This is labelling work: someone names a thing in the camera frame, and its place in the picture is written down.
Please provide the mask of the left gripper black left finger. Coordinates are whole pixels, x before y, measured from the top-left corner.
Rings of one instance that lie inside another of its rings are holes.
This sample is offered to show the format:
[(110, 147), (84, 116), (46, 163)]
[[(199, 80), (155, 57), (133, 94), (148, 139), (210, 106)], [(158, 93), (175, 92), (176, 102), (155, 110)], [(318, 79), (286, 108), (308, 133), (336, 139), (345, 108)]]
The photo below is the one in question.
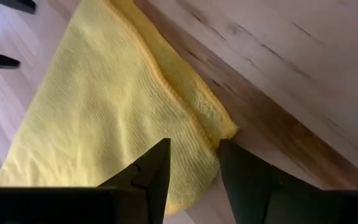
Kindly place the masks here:
[(0, 187), (0, 223), (162, 223), (170, 139), (97, 187)]

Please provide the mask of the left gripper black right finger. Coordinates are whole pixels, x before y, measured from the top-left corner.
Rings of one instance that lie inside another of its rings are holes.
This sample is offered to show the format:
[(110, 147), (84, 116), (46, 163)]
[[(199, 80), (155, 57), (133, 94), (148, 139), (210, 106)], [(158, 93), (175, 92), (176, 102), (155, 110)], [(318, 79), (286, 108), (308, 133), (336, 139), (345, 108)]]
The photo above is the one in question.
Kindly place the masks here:
[(237, 223), (358, 224), (358, 190), (321, 190), (228, 139), (218, 157)]

